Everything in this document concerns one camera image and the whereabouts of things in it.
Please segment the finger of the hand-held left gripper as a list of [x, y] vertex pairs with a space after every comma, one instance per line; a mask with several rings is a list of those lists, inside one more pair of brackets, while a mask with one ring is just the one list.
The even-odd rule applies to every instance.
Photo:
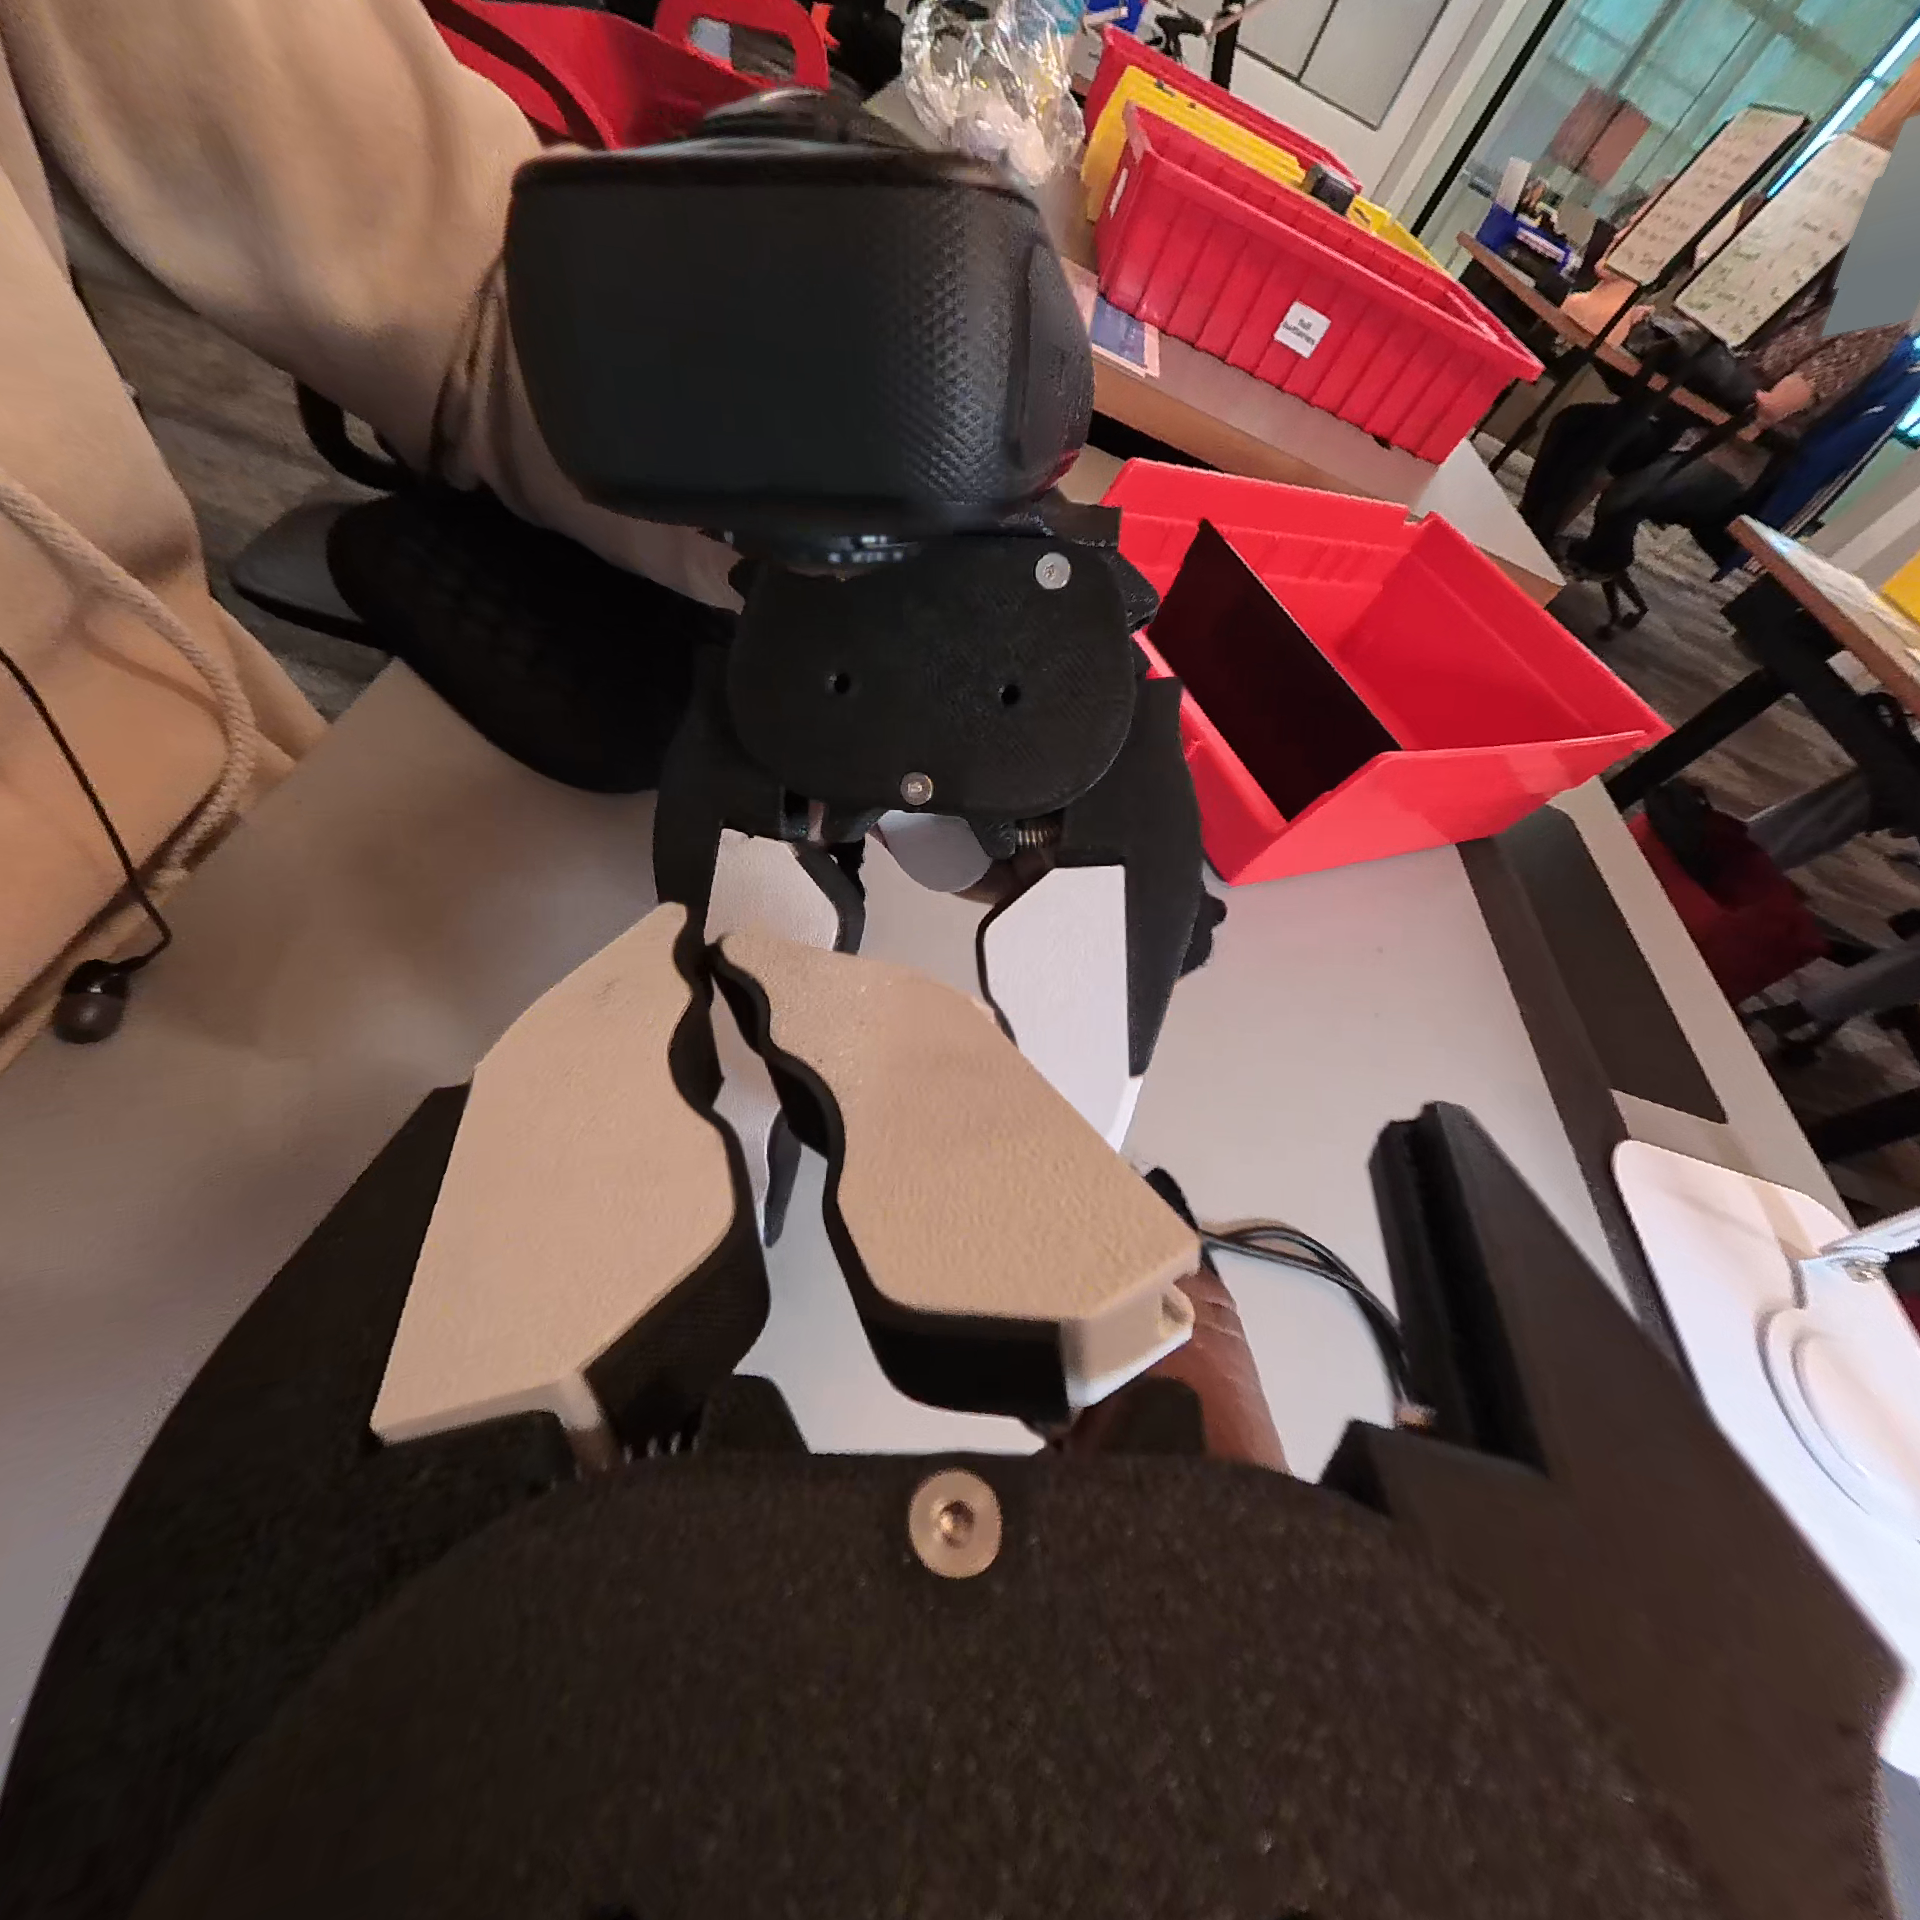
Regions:
[[[854, 952], [866, 925], [857, 847], [776, 843], [724, 830], [712, 869], [706, 939], [766, 929], [792, 944]], [[772, 1075], [744, 1041], [722, 993], [710, 1006], [722, 1070], [717, 1114], [746, 1162], [759, 1239], [775, 1245], [800, 1173], [800, 1139], [781, 1113]]]
[[1022, 1056], [1125, 1146], [1143, 1075], [1132, 1064], [1122, 866], [1050, 869], [975, 927], [983, 998]]

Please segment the person's left forearm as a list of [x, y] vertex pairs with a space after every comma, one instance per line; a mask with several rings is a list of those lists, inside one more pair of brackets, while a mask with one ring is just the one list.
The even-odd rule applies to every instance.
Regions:
[[594, 507], [511, 347], [501, 248], [540, 143], [412, 2], [4, 5], [39, 151], [110, 237], [417, 473], [708, 607], [735, 553]]

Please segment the wooden desk with black frame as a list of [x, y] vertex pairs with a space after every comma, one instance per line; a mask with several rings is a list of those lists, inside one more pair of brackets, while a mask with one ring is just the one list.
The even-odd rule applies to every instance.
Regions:
[[1602, 778], [1621, 813], [1796, 702], [1866, 777], [1895, 824], [1917, 832], [1916, 621], [1854, 573], [1752, 518], [1735, 539], [1758, 579], [1726, 609], [1749, 671], [1674, 730]]

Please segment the clear plastic wrap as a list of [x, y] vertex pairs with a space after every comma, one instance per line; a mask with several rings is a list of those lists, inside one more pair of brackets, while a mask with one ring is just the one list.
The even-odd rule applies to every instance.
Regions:
[[952, 153], [1023, 185], [1077, 166], [1086, 120], [1072, 95], [1084, 5], [917, 2], [903, 21], [903, 95]]

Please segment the whiteboard easel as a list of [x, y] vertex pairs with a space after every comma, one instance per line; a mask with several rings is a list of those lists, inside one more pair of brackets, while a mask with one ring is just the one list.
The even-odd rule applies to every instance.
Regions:
[[1848, 247], [1889, 151], [1838, 134], [1677, 291], [1673, 312], [1737, 350]]
[[1649, 286], [1761, 183], [1807, 130], [1804, 111], [1746, 105], [1622, 225], [1600, 255], [1604, 279]]

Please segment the large ribbed red bin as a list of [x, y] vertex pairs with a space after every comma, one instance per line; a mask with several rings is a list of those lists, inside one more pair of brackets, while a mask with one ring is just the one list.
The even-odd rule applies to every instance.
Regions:
[[1089, 224], [1119, 312], [1428, 463], [1543, 370], [1456, 279], [1138, 102]]

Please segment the open red plastic bin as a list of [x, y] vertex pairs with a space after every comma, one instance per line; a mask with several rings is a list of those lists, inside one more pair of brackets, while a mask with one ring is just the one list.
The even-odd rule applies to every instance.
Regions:
[[[1128, 461], [1102, 495], [1162, 595], [1212, 518], [1383, 718], [1378, 757], [1284, 818], [1193, 697], [1181, 738], [1207, 862], [1229, 883], [1460, 845], [1607, 771], [1666, 721], [1439, 515], [1362, 495]], [[1143, 630], [1156, 677], [1173, 677]]]

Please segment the white tray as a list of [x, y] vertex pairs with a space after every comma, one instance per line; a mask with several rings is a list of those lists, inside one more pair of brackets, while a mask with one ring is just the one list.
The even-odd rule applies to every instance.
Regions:
[[1613, 1173], [1712, 1419], [1897, 1657], [1879, 1750], [1916, 1771], [1917, 1343], [1887, 1282], [1916, 1213], [1854, 1237], [1798, 1190], [1638, 1139]]

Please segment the wooden desk with black legs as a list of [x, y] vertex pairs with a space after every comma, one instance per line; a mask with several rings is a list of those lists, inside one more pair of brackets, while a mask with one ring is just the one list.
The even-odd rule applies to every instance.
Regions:
[[1717, 333], [1658, 303], [1640, 303], [1626, 280], [1616, 307], [1585, 325], [1570, 315], [1564, 299], [1530, 277], [1527, 263], [1512, 263], [1492, 247], [1460, 231], [1456, 234], [1468, 265], [1463, 282], [1477, 291], [1509, 329], [1543, 359], [1533, 379], [1516, 375], [1477, 427], [1477, 438], [1502, 441], [1498, 459], [1533, 443], [1548, 421], [1585, 389], [1602, 398], [1647, 395], [1689, 417], [1726, 430], [1735, 441], [1760, 441], [1767, 424], [1756, 406], [1730, 411], [1720, 398], [1735, 398], [1737, 354]]

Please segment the beige hoodie drawstring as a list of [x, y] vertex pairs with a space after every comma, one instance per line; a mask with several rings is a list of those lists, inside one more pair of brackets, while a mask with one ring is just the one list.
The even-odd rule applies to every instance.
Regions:
[[209, 650], [150, 586], [84, 539], [8, 473], [1, 474], [1, 512], [21, 535], [34, 539], [55, 557], [86, 594], [103, 595], [105, 602], [137, 616], [159, 634], [192, 667], [212, 702], [224, 735], [224, 763], [215, 786], [180, 822], [159, 855], [153, 875], [159, 889], [169, 891], [231, 827], [252, 791], [262, 744], [252, 702], [224, 653]]

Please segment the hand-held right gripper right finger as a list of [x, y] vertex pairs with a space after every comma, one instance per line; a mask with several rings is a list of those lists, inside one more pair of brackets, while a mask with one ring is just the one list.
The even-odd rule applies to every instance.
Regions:
[[1181, 1349], [1181, 1213], [959, 990], [733, 929], [708, 973], [824, 1162], [822, 1224], [887, 1382], [1069, 1419]]

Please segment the yellow plastic bin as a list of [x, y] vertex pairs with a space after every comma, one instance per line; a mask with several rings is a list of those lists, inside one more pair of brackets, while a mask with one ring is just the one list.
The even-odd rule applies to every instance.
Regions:
[[1110, 282], [1181, 277], [1205, 253], [1304, 242], [1385, 279], [1439, 271], [1356, 170], [1222, 87], [1169, 64], [1103, 64], [1087, 98], [1081, 179]]

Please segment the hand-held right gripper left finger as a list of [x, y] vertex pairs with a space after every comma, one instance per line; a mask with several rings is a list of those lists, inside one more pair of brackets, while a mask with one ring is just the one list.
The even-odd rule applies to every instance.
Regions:
[[606, 1467], [692, 1425], [769, 1310], [688, 913], [661, 902], [472, 1070], [369, 1425], [521, 1413]]

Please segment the person's beige hoodie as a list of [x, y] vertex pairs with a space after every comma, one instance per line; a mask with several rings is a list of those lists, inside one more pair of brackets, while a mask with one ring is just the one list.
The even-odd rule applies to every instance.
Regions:
[[[200, 533], [69, 270], [29, 117], [4, 75], [1, 467], [150, 586], [228, 658], [260, 730], [233, 822], [320, 741], [321, 718], [281, 662], [217, 601]], [[86, 594], [4, 515], [1, 1000], [4, 1062], [47, 1023], [70, 968], [137, 929], [128, 866], [153, 870], [224, 763], [192, 667], [137, 616]], [[128, 853], [121, 862], [86, 775]]]

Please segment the red bag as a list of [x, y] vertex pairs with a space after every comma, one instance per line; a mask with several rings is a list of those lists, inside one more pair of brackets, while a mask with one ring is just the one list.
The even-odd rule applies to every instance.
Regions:
[[1752, 1000], [1832, 952], [1807, 902], [1737, 818], [1713, 807], [1692, 824], [1640, 813], [1630, 832], [1728, 1002]]

